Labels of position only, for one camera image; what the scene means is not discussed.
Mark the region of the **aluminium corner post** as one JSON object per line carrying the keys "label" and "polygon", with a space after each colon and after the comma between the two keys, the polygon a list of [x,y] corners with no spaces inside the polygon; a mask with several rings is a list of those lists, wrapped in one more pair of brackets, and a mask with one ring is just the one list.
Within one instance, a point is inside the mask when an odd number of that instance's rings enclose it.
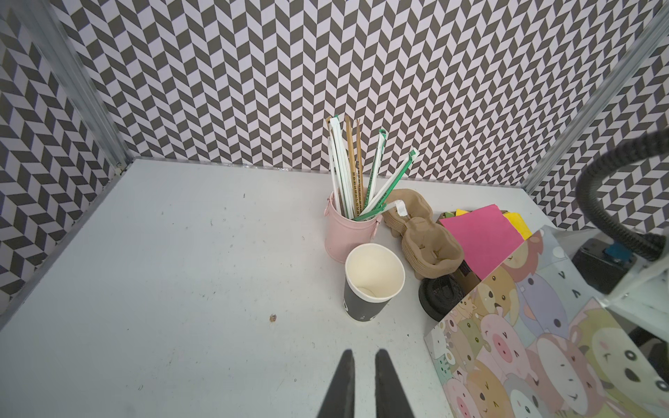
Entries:
{"label": "aluminium corner post", "polygon": [[13,10],[27,28],[36,47],[49,63],[68,99],[120,174],[132,165],[133,156],[98,95],[91,78],[72,47],[61,22],[48,1],[3,1],[3,10]]}
{"label": "aluminium corner post", "polygon": [[539,184],[552,170],[552,167],[557,165],[572,144],[580,138],[587,127],[625,86],[627,80],[652,55],[667,35],[668,2],[664,1],[660,11],[641,32],[635,43],[627,50],[625,56],[618,61],[609,76],[592,94],[546,155],[541,158],[537,166],[529,173],[527,179],[522,183],[522,188],[526,193],[532,194],[538,189]]}

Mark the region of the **wooden stir stick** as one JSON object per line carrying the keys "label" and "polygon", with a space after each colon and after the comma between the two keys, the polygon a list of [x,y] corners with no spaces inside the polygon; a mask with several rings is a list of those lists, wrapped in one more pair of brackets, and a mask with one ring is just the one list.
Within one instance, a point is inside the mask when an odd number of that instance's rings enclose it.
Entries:
{"label": "wooden stir stick", "polygon": [[356,147],[353,135],[353,123],[349,116],[345,117],[346,139],[348,145],[348,162],[351,174],[353,199],[354,199],[354,217],[361,214],[363,209],[362,202],[362,178],[359,170],[358,160],[356,159]]}

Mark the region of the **stacked pulp cup carriers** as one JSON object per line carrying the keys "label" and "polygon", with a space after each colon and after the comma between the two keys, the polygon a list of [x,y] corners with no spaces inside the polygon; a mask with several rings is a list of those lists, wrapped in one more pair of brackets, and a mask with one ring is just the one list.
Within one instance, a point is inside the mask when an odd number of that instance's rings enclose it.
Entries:
{"label": "stacked pulp cup carriers", "polygon": [[437,279],[456,272],[464,261],[464,250],[454,235],[436,221],[423,196],[411,189],[395,189],[389,201],[402,200],[407,215],[396,208],[383,214],[391,234],[401,239],[402,253],[416,278]]}

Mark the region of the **magenta paper napkin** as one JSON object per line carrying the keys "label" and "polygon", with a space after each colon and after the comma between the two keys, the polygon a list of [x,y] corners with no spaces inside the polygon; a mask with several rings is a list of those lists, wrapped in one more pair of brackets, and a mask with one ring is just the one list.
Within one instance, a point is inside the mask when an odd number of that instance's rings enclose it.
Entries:
{"label": "magenta paper napkin", "polygon": [[522,235],[497,205],[438,222],[460,244],[464,260],[480,280],[488,277],[524,243]]}

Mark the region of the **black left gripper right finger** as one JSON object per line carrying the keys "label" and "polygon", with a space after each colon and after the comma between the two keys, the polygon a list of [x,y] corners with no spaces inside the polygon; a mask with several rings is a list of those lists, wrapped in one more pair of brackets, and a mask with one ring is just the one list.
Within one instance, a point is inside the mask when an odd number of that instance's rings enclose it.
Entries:
{"label": "black left gripper right finger", "polygon": [[405,418],[414,417],[407,396],[385,349],[376,353],[376,417]]}

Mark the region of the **pink metal straw bucket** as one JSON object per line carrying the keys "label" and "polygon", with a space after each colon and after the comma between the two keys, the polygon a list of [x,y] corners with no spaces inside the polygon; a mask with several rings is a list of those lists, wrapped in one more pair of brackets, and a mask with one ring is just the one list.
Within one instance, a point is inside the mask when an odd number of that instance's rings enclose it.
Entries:
{"label": "pink metal straw bucket", "polygon": [[335,261],[344,263],[354,248],[371,243],[382,222],[382,216],[366,221],[354,221],[342,216],[335,208],[335,197],[328,197],[324,216],[327,220],[325,249]]}

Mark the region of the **cartoon animal paper gift bag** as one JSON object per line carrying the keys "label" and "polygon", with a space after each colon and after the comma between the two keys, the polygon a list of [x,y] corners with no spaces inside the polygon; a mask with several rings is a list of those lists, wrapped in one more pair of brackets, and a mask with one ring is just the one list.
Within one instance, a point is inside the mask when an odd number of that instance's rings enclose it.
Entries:
{"label": "cartoon animal paper gift bag", "polygon": [[427,334],[456,417],[665,417],[668,384],[550,228]]}

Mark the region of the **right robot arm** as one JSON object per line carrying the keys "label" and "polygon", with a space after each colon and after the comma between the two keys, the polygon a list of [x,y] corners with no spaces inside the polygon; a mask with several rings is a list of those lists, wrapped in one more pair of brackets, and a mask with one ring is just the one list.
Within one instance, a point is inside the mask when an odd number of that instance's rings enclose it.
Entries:
{"label": "right robot arm", "polygon": [[660,189],[653,179],[640,177],[613,197],[615,189],[601,189],[618,178],[619,172],[633,172],[653,161],[668,160],[668,130],[646,133],[622,142],[597,157],[583,170],[575,189],[576,202],[586,219],[601,233],[639,257],[625,273],[604,273],[601,266],[589,269],[586,281],[604,296],[606,307],[635,324],[630,337],[643,345],[651,339],[668,343],[668,229],[642,226],[641,215],[668,210],[668,177]]}

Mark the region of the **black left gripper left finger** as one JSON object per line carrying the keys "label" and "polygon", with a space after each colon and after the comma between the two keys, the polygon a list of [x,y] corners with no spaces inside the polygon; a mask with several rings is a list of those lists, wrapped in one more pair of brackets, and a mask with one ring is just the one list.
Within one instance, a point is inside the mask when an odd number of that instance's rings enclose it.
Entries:
{"label": "black left gripper left finger", "polygon": [[353,351],[343,352],[318,418],[353,418],[355,414],[355,358]]}

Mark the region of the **aluminium corner post left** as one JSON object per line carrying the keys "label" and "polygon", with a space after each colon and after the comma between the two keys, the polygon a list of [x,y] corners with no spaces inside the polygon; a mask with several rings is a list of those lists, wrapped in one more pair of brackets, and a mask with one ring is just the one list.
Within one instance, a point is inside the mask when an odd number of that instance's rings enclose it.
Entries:
{"label": "aluminium corner post left", "polygon": [[3,1],[3,10],[13,10],[27,28],[36,47],[49,63],[68,99],[120,174],[132,165],[133,156],[98,95],[91,78],[72,47],[61,22],[48,1]]}

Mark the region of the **green straw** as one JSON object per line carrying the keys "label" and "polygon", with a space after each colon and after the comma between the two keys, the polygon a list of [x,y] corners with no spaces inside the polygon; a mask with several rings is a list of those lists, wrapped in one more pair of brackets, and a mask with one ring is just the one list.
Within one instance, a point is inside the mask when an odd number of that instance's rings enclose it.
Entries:
{"label": "green straw", "polygon": [[379,193],[369,202],[369,205],[362,211],[360,215],[355,218],[355,221],[365,221],[380,214],[387,205],[387,200],[390,193],[395,189],[402,176],[412,167],[414,161],[418,157],[419,152],[413,148],[409,152],[409,156],[403,162],[402,166],[388,179],[388,181],[380,189]]}

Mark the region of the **black sleeved paper cup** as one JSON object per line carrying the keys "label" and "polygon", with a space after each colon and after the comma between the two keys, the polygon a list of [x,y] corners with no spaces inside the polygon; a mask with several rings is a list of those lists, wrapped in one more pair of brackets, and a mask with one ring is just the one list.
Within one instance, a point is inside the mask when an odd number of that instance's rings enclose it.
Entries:
{"label": "black sleeved paper cup", "polygon": [[358,322],[374,320],[399,294],[406,281],[405,268],[398,256],[376,243],[354,248],[344,263],[343,306]]}

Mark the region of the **aluminium corner post right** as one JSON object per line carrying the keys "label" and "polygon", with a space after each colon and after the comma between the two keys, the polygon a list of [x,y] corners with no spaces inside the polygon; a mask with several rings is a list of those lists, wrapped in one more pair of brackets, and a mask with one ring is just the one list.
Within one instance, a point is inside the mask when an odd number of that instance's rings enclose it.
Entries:
{"label": "aluminium corner post right", "polygon": [[664,1],[660,11],[641,32],[635,43],[627,50],[625,56],[618,61],[609,76],[592,94],[546,155],[541,158],[537,166],[529,173],[527,179],[522,183],[522,188],[526,193],[532,194],[538,189],[539,184],[552,170],[552,167],[557,165],[572,144],[580,138],[587,127],[625,86],[627,80],[652,55],[667,35],[668,2]]}

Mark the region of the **black plastic cup lid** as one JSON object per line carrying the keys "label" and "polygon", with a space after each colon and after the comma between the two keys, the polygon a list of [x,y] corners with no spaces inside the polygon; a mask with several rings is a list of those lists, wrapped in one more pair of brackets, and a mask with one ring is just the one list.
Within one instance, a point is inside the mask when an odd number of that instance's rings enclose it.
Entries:
{"label": "black plastic cup lid", "polygon": [[421,280],[418,297],[425,313],[432,320],[440,322],[465,297],[465,292],[456,279],[448,274]]}

